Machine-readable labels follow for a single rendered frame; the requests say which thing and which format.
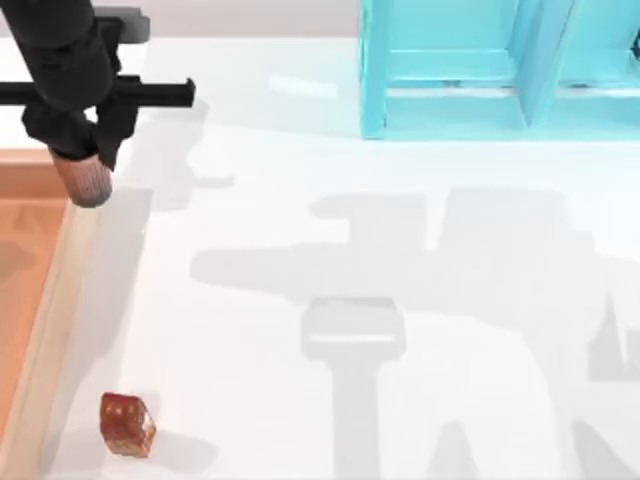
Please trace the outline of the light blue rack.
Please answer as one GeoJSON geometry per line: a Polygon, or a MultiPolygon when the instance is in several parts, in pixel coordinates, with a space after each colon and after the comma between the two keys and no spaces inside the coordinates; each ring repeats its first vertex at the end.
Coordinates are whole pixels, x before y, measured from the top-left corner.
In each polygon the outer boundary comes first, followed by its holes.
{"type": "Polygon", "coordinates": [[[360,131],[640,140],[640,0],[360,0],[360,131]]]}

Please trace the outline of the grey rounded box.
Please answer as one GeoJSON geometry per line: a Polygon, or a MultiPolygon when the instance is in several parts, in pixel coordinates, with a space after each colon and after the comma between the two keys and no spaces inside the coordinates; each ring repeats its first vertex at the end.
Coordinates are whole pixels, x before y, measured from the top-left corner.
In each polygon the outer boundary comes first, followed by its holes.
{"type": "Polygon", "coordinates": [[[96,18],[102,25],[107,22],[121,26],[120,42],[143,44],[151,36],[151,20],[141,9],[125,7],[100,7],[95,10],[96,18]]]}

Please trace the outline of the tan and grey cylinder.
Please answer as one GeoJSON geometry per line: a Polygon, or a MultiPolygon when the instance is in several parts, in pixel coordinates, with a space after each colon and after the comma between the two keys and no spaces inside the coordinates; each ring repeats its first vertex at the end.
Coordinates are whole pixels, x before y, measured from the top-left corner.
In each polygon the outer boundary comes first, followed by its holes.
{"type": "Polygon", "coordinates": [[[112,194],[111,171],[97,154],[84,159],[67,158],[55,150],[49,153],[69,199],[80,208],[102,206],[112,194]]]}

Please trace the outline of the shallow salmon-coloured box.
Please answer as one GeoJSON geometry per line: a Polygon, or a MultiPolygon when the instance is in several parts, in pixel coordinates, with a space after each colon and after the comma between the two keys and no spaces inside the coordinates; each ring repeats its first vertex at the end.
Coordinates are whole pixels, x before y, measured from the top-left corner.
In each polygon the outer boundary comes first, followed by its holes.
{"type": "Polygon", "coordinates": [[[98,218],[45,150],[0,147],[0,480],[38,480],[98,218]]]}

